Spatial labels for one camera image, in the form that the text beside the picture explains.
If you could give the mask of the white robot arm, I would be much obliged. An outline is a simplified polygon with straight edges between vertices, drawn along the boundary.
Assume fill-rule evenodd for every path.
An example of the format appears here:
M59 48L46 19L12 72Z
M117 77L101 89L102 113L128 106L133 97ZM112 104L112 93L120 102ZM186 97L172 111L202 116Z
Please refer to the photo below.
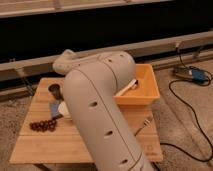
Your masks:
M78 58L66 50L53 69L64 76L64 101L98 171L154 171L114 100L134 78L131 55L114 51Z

